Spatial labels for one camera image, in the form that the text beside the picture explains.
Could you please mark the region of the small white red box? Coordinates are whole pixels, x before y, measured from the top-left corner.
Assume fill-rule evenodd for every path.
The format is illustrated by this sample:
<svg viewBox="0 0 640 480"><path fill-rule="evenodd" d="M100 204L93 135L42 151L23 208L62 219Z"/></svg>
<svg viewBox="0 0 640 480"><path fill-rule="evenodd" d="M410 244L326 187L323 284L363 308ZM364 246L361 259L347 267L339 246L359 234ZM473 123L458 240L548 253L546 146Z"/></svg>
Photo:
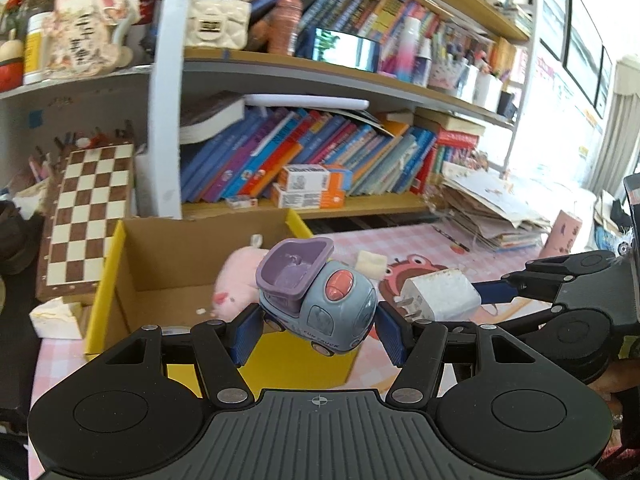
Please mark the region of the small white red box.
<svg viewBox="0 0 640 480"><path fill-rule="evenodd" d="M258 199L249 195L231 196L226 198L224 202L233 210L250 209L258 206Z"/></svg>

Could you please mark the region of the orange white toothpaste box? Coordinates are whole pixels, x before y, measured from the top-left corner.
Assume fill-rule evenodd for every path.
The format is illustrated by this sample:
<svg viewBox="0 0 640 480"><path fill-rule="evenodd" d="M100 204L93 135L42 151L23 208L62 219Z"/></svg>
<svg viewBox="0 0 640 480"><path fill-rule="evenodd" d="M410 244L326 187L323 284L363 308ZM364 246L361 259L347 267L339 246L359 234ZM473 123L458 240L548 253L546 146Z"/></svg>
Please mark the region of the orange white toothpaste box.
<svg viewBox="0 0 640 480"><path fill-rule="evenodd" d="M270 196L278 208L298 210L336 209L344 206L346 193L341 190L290 192L285 191L277 183L273 183Z"/></svg>
<svg viewBox="0 0 640 480"><path fill-rule="evenodd" d="M277 177L286 192L349 191L352 172L340 165L288 165Z"/></svg>

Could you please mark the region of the messy paper pile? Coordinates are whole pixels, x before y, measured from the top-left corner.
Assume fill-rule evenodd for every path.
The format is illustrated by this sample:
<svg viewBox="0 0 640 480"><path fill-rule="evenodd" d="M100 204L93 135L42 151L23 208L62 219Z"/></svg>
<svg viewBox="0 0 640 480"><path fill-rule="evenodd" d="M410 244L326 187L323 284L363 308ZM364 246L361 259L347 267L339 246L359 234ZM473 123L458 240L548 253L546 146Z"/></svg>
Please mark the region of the messy paper pile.
<svg viewBox="0 0 640 480"><path fill-rule="evenodd" d="M424 191L427 203L494 252L538 246L550 221L495 174L447 162Z"/></svg>

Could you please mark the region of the pink cartoon desk mat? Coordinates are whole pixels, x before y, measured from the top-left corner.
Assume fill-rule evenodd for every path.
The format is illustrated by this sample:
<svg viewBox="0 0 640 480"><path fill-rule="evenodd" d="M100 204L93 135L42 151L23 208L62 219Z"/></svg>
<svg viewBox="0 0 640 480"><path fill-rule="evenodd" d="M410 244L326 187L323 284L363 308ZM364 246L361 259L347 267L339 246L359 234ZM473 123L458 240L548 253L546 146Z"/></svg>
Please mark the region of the pink cartoon desk mat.
<svg viewBox="0 0 640 480"><path fill-rule="evenodd" d="M435 233L395 250L373 285L378 304L448 255ZM214 405L198 381L194 326L143 325L34 404L29 439L48 478L593 479L612 430L591 382L544 356L544 329L529 344L482 330L473 377L445 391L444 353L434 398L388 405L400 369L374 315L344 385Z"/></svg>

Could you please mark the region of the upper orange white toothpaste box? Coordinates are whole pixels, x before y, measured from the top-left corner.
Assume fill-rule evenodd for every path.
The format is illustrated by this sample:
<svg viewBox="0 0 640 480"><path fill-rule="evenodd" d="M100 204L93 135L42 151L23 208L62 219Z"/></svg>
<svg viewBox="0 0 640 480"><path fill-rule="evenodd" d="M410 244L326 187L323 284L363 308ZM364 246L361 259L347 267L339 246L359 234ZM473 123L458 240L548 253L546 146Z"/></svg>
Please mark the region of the upper orange white toothpaste box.
<svg viewBox="0 0 640 480"><path fill-rule="evenodd" d="M349 191L352 172L340 165L288 165L277 177L286 192Z"/></svg>

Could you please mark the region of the white foam block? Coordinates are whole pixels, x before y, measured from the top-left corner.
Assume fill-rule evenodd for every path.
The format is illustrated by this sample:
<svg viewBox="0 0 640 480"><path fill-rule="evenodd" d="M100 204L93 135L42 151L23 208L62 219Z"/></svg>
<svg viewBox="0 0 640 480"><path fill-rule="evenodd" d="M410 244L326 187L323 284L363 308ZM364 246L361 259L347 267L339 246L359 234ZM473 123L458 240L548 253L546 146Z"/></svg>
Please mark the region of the white foam block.
<svg viewBox="0 0 640 480"><path fill-rule="evenodd" d="M371 280L382 280L387 270L386 255L360 250L356 259L355 270Z"/></svg>

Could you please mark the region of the black white thick book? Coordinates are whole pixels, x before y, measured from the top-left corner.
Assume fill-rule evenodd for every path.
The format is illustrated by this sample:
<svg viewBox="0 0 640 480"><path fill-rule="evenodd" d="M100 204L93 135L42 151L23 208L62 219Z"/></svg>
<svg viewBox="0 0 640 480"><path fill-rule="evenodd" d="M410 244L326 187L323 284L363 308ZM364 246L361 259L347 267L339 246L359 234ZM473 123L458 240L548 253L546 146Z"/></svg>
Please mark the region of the black white thick book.
<svg viewBox="0 0 640 480"><path fill-rule="evenodd" d="M179 144L205 142L245 116L245 100L240 94L223 91L186 104L181 109Z"/></svg>

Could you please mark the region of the pink gradient bottle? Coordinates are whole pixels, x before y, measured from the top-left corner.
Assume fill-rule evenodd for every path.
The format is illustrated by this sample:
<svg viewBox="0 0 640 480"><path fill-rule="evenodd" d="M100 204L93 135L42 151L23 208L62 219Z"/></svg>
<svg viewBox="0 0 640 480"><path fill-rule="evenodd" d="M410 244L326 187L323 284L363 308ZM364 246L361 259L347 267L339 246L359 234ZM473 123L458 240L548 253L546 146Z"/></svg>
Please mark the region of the pink gradient bottle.
<svg viewBox="0 0 640 480"><path fill-rule="evenodd" d="M418 18L407 16L395 44L395 51L388 56L378 71L394 76L403 82L412 81L414 61L422 41L422 23Z"/></svg>

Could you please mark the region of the grey purple toy truck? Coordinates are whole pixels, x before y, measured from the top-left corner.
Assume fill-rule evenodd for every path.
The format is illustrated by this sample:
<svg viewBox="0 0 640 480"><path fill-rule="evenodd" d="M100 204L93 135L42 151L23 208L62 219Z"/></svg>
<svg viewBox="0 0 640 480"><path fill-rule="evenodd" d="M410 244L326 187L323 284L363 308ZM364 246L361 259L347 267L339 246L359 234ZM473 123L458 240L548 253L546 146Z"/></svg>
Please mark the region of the grey purple toy truck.
<svg viewBox="0 0 640 480"><path fill-rule="evenodd" d="M373 325L371 281L334 260L329 237L288 238L259 263L256 284L267 318L306 339L324 356L357 348Z"/></svg>

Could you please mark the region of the row of leaning books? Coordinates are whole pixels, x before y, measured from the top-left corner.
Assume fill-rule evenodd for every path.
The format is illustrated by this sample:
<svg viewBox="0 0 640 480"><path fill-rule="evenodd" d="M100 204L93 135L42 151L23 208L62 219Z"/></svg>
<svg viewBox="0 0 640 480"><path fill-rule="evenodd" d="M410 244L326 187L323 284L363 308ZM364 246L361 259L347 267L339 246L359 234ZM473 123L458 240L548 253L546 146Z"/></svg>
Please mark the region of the row of leaning books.
<svg viewBox="0 0 640 480"><path fill-rule="evenodd" d="M484 131L477 122L425 108L371 115L245 103L239 122L205 142L180 145L181 199L271 198L280 171L300 164L349 169L346 197L420 195L447 162L487 169L487 157L477 148Z"/></svg>

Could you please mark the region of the white quilted handbag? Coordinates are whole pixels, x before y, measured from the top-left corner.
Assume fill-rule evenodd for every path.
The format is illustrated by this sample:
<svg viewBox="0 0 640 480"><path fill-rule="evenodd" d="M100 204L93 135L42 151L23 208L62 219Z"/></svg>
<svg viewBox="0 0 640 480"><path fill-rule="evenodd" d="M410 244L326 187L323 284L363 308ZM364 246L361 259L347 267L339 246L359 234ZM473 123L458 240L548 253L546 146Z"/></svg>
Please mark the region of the white quilted handbag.
<svg viewBox="0 0 640 480"><path fill-rule="evenodd" d="M252 6L243 0L191 0L186 47L243 50Z"/></svg>

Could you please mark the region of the lower orange white toothpaste box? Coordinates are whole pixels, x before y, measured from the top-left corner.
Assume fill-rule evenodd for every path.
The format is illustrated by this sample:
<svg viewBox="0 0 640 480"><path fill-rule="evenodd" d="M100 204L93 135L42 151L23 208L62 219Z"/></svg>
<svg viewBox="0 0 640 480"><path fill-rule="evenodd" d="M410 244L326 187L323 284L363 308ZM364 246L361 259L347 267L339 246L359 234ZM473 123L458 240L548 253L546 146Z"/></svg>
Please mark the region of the lower orange white toothpaste box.
<svg viewBox="0 0 640 480"><path fill-rule="evenodd" d="M270 196L278 208L298 210L336 209L344 206L346 193L341 190L290 192L285 191L277 183L273 183Z"/></svg>

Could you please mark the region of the white power adapter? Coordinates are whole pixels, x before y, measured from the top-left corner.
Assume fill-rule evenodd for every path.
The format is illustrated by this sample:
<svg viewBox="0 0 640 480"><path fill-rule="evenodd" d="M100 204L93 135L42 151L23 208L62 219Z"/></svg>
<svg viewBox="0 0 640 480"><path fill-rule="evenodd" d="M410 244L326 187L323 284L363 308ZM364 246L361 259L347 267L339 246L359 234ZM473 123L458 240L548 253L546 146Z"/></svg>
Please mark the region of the white power adapter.
<svg viewBox="0 0 640 480"><path fill-rule="evenodd" d="M395 304L411 321L462 320L482 304L480 294L458 269L408 278Z"/></svg>

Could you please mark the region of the crumpled white tissue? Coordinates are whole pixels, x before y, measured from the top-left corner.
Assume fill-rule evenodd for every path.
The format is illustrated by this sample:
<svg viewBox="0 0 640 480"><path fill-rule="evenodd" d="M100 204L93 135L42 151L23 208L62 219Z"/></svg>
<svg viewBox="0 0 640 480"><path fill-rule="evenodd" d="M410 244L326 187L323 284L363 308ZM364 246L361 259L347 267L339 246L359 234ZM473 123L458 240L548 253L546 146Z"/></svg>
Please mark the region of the crumpled white tissue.
<svg viewBox="0 0 640 480"><path fill-rule="evenodd" d="M41 339L81 340L85 335L85 307L80 302L51 299L33 308L29 319Z"/></svg>

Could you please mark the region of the brown white chessboard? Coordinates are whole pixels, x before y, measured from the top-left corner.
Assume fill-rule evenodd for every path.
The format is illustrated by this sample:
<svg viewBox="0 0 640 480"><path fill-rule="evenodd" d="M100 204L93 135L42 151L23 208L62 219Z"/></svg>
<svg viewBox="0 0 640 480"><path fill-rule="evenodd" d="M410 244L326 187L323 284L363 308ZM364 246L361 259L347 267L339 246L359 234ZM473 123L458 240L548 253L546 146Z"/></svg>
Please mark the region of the brown white chessboard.
<svg viewBox="0 0 640 480"><path fill-rule="evenodd" d="M129 216L134 144L75 150L49 188L40 245L40 301L96 291L117 223Z"/></svg>

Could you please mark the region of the pink cylindrical cup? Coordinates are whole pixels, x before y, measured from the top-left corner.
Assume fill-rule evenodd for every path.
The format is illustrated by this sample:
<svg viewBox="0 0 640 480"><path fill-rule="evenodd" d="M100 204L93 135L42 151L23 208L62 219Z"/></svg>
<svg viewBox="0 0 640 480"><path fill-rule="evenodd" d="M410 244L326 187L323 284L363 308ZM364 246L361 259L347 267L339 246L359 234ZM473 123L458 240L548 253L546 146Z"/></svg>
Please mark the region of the pink cylindrical cup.
<svg viewBox="0 0 640 480"><path fill-rule="evenodd" d="M539 257L550 258L569 255L581 228L582 220L560 210Z"/></svg>

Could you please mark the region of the pig figurine with chinese text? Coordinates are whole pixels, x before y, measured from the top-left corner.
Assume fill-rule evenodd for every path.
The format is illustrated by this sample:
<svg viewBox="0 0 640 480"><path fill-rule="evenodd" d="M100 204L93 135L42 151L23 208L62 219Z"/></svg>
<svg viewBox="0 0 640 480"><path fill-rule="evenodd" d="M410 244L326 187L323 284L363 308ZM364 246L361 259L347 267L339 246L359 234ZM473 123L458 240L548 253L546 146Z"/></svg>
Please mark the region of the pig figurine with chinese text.
<svg viewBox="0 0 640 480"><path fill-rule="evenodd" d="M43 22L50 42L47 76L89 78L128 66L134 52L126 37L139 20L139 0L54 0Z"/></svg>

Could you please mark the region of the pink plush pig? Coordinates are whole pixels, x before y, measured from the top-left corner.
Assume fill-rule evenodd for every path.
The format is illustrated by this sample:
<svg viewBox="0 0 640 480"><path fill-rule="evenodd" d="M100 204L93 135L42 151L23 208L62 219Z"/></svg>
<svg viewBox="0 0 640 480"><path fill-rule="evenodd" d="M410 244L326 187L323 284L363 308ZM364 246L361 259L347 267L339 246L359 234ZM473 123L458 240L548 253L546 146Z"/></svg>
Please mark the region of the pink plush pig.
<svg viewBox="0 0 640 480"><path fill-rule="evenodd" d="M262 236L253 234L250 244L243 246L226 259L214 285L210 315L217 320L231 322L249 304L257 302L257 268L268 254L262 248Z"/></svg>

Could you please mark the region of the wooden white bookshelf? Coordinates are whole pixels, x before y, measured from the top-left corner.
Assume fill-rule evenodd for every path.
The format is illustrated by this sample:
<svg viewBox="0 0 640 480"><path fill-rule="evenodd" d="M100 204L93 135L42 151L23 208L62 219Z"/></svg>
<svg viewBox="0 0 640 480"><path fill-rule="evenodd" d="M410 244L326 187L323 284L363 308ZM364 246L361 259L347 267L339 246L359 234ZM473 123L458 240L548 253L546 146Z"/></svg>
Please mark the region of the wooden white bookshelf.
<svg viewBox="0 0 640 480"><path fill-rule="evenodd" d="M1 182L28 165L35 148L50 150L67 131L95 126L113 129L125 118L145 132L148 168L138 187L149 195L142 214L179 219L181 100L188 93L218 90L239 93L316 94L363 98L374 112L429 108L493 124L510 132L516 125L484 108L442 92L379 74L256 52L185 48L189 0L163 0L154 61L81 80L47 80L2 93Z"/></svg>

